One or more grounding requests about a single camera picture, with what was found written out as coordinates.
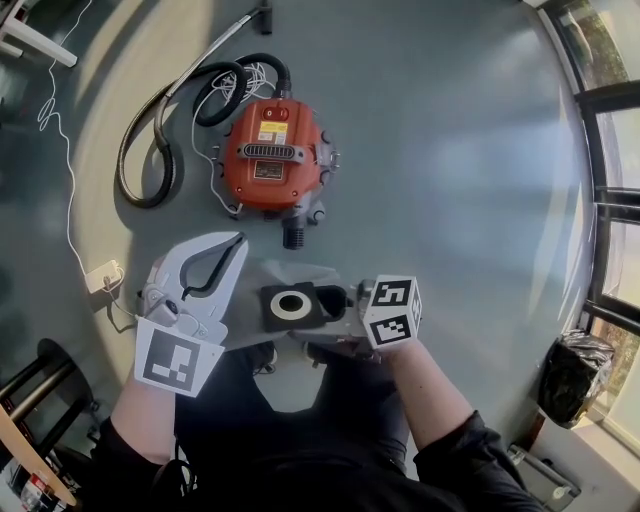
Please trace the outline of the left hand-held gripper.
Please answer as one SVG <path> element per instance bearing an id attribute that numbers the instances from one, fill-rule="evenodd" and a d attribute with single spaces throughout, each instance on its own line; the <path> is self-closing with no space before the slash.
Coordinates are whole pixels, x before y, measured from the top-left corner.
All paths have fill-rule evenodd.
<path id="1" fill-rule="evenodd" d="M 158 259 L 142 291 L 134 377 L 176 395 L 196 397 L 221 358 L 228 328 L 220 322 L 248 255 L 242 232 L 212 232 Z M 184 302 L 173 296 L 185 296 Z"/>

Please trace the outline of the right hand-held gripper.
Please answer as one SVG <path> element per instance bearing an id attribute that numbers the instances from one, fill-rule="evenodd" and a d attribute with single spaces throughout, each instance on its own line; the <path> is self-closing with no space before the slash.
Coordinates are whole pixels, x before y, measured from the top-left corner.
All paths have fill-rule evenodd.
<path id="1" fill-rule="evenodd" d="M 345 353 L 371 359 L 418 337 L 422 300 L 416 277 L 379 275 L 358 285 L 317 286 L 316 296 L 327 322 L 321 327 L 289 332 L 298 341 L 320 345 L 344 343 Z"/>

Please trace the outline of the orange vacuum cleaner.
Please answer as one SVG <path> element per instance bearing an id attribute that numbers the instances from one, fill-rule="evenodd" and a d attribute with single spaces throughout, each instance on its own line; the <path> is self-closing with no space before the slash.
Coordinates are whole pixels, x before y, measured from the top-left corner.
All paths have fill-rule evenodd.
<path id="1" fill-rule="evenodd" d="M 281 222 L 283 247 L 299 250 L 326 215 L 320 199 L 340 154 L 314 110 L 292 98 L 259 99 L 232 118 L 222 179 L 239 210 Z"/>

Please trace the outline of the person's right forearm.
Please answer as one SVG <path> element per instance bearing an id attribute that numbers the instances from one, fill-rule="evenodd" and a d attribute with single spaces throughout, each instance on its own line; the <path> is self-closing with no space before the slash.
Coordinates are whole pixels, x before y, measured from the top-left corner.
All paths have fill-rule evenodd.
<path id="1" fill-rule="evenodd" d="M 386 353 L 385 360 L 418 450 L 452 433 L 473 415 L 470 403 L 420 341 L 399 345 Z"/>

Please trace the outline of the person's left forearm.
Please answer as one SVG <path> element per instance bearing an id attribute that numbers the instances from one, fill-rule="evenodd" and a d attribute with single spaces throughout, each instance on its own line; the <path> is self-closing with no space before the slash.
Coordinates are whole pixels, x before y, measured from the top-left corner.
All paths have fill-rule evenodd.
<path id="1" fill-rule="evenodd" d="M 120 437 L 146 460 L 164 465 L 174 446 L 175 395 L 140 382 L 131 372 L 111 414 Z"/>

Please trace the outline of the person's right shoe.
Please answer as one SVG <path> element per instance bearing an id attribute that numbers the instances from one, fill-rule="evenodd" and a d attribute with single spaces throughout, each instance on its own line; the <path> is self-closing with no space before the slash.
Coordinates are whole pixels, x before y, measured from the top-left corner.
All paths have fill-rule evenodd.
<path id="1" fill-rule="evenodd" d="M 302 345 L 302 352 L 304 357 L 311 362 L 313 368 L 327 365 L 329 352 L 321 346 L 305 342 Z"/>

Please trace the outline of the person's shoe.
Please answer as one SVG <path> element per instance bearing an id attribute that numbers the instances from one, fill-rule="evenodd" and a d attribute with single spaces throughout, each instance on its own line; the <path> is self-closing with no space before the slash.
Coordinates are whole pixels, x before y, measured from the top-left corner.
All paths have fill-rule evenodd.
<path id="1" fill-rule="evenodd" d="M 304 357 L 311 362 L 313 368 L 327 365 L 329 352 L 321 346 L 305 342 L 302 345 L 302 352 Z"/>
<path id="2" fill-rule="evenodd" d="M 272 341 L 257 344 L 251 352 L 253 375 L 271 375 L 276 371 L 278 352 Z"/>

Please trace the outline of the person's left shoe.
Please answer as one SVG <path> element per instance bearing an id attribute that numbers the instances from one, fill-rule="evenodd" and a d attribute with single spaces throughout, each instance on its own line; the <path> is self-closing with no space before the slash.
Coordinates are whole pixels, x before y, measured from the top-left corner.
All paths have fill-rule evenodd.
<path id="1" fill-rule="evenodd" d="M 257 344 L 251 352 L 253 375 L 271 375 L 276 371 L 278 352 L 272 341 Z"/>

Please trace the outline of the white power strip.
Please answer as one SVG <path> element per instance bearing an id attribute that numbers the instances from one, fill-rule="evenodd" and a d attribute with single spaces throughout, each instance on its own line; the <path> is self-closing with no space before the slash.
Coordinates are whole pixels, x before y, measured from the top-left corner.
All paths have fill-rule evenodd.
<path id="1" fill-rule="evenodd" d="M 85 284 L 90 295 L 97 292 L 113 292 L 124 281 L 125 271 L 112 259 L 85 275 Z"/>

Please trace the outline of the person's black clothing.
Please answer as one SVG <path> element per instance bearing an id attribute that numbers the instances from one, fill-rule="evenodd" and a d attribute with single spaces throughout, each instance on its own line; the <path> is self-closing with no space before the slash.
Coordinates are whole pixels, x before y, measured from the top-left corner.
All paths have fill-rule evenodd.
<path id="1" fill-rule="evenodd" d="M 281 413 L 226 353 L 194 398 L 175 395 L 172 458 L 154 464 L 110 417 L 86 512 L 543 512 L 480 413 L 418 450 L 383 354 L 332 352 L 312 406 Z"/>

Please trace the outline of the black metal stool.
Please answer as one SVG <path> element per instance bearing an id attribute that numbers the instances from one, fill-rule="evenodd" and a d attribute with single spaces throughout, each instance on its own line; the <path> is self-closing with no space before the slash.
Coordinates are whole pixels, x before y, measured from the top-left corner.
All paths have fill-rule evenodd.
<path id="1" fill-rule="evenodd" d="M 33 435 L 27 420 L 39 406 L 53 399 L 65 408 L 42 438 Z M 43 338 L 34 360 L 0 382 L 0 412 L 8 415 L 18 432 L 41 457 L 46 458 L 73 423 L 93 409 L 94 396 L 71 355 L 57 342 Z"/>

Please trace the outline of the black bagged trash bin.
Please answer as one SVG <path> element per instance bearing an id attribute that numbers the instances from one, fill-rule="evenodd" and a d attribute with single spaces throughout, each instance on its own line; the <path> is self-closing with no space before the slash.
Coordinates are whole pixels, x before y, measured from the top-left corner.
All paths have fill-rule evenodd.
<path id="1" fill-rule="evenodd" d="M 557 338 L 547 353 L 537 403 L 556 425 L 573 428 L 609 383 L 615 349 L 575 329 Z"/>

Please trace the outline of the light wooden table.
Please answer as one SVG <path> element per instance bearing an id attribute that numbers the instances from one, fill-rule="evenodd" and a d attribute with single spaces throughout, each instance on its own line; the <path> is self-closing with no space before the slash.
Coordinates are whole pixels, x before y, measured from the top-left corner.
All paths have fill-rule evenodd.
<path id="1" fill-rule="evenodd" d="M 74 495 L 56 476 L 44 459 L 37 454 L 1 405 L 0 441 L 11 453 L 12 457 L 29 473 L 41 473 L 45 482 L 61 501 L 65 502 L 69 507 L 74 507 L 77 504 Z"/>

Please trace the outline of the grey metal case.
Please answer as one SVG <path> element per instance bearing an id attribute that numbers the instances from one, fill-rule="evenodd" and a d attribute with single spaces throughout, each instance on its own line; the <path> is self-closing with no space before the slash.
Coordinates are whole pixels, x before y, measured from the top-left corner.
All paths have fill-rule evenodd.
<path id="1" fill-rule="evenodd" d="M 581 489 L 549 460 L 540 460 L 515 444 L 509 446 L 508 454 L 526 488 L 547 512 L 565 512 L 581 495 Z"/>

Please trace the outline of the black-framed glass window wall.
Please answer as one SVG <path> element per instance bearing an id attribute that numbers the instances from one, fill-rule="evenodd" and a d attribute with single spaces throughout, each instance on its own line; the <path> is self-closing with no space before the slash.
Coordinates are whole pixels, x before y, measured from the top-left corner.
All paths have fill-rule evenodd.
<path id="1" fill-rule="evenodd" d="M 570 83 L 588 148 L 594 226 L 586 327 L 621 364 L 589 419 L 640 458 L 640 0 L 524 0 Z"/>

